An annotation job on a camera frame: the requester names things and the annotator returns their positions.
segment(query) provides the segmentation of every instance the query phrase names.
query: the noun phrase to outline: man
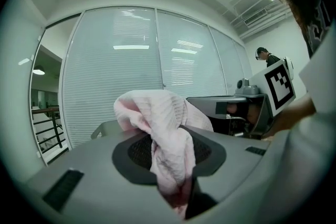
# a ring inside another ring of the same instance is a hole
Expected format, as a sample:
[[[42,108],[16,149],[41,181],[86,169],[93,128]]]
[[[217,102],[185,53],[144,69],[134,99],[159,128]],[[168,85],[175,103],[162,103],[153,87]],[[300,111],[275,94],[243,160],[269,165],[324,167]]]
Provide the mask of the man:
[[[267,67],[273,65],[277,61],[280,61],[280,59],[278,57],[269,53],[267,49],[262,48],[262,47],[257,49],[256,59],[257,60],[266,60]]]

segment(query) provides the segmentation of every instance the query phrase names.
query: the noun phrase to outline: white venetian blind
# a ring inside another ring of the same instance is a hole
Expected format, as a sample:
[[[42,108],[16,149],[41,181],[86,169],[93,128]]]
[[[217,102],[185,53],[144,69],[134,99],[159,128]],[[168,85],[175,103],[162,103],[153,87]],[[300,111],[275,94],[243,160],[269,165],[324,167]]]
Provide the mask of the white venetian blind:
[[[244,77],[242,64],[231,38],[214,28],[210,28],[221,58],[227,87],[227,94],[234,94],[238,80]]]
[[[221,63],[209,29],[158,12],[159,48],[165,89],[187,97],[226,95]]]
[[[252,69],[251,69],[251,65],[247,57],[246,50],[242,45],[238,44],[235,41],[234,41],[234,44],[236,46],[236,49],[237,49],[237,52],[240,58],[241,66],[243,68],[244,78],[249,79],[250,77],[252,77]]]
[[[152,9],[85,12],[72,39],[62,81],[63,112],[73,147],[90,140],[113,104],[131,90],[162,89]]]

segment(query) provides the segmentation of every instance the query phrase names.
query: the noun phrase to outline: pink towel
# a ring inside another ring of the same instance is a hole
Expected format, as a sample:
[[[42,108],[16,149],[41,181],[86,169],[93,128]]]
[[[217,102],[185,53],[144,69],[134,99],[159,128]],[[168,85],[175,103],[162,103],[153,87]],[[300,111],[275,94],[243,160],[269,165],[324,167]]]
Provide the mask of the pink towel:
[[[157,176],[162,196],[184,218],[195,154],[192,137],[179,126],[213,131],[210,120],[188,101],[166,90],[127,92],[115,101],[114,111],[124,131],[139,128],[150,134],[150,171]]]

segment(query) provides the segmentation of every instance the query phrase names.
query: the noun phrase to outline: black railing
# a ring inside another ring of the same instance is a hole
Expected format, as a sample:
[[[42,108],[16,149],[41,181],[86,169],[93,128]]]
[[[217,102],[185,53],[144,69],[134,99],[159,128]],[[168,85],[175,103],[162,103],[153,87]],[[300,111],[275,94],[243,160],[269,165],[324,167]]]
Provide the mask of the black railing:
[[[42,153],[47,152],[48,150],[52,149],[53,147],[55,147],[55,146],[57,146],[57,145],[59,145],[59,147],[62,148],[62,142],[65,141],[65,139],[61,140],[59,136],[60,136],[61,134],[63,134],[63,132],[58,133],[58,131],[57,131],[57,128],[59,128],[59,127],[61,128],[62,125],[60,125],[60,124],[56,124],[56,120],[59,120],[60,117],[58,117],[58,118],[55,117],[55,113],[59,114],[59,107],[57,107],[57,108],[48,108],[48,109],[36,109],[36,110],[32,110],[32,114],[33,114],[33,115],[34,115],[34,114],[41,114],[41,113],[43,113],[43,114],[46,113],[46,114],[50,115],[50,116],[51,116],[51,119],[49,119],[49,120],[45,120],[45,121],[35,122],[34,125],[52,121],[52,122],[53,122],[53,123],[52,123],[52,124],[53,124],[53,127],[48,128],[48,129],[45,129],[45,130],[40,131],[40,132],[37,132],[36,135],[41,134],[41,133],[48,132],[48,131],[50,131],[50,130],[52,130],[52,129],[54,129],[54,131],[55,131],[55,135],[52,136],[52,137],[49,137],[49,138],[47,138],[47,139],[45,139],[45,140],[43,140],[43,141],[41,141],[41,142],[38,142],[38,145],[41,147],[42,144],[44,144],[44,143],[50,141],[50,140],[53,139],[53,138],[56,138],[56,140],[57,140],[57,143],[56,143],[56,144],[54,144],[54,145],[52,145],[52,146],[50,146],[50,147],[48,147],[48,148],[46,148],[46,149],[43,149],[43,150],[42,150],[42,147],[41,147],[41,151],[42,151]]]

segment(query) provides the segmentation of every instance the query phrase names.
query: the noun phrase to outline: black mesh grille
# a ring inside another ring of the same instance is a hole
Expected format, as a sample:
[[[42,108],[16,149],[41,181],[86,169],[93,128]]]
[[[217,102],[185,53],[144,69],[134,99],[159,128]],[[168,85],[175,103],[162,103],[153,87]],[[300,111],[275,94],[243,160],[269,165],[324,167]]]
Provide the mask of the black mesh grille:
[[[210,156],[211,148],[193,136],[192,139],[194,143],[196,164],[199,164]],[[150,170],[152,166],[151,146],[151,136],[146,135],[144,138],[138,140],[129,147],[128,156],[134,163],[147,170]]]

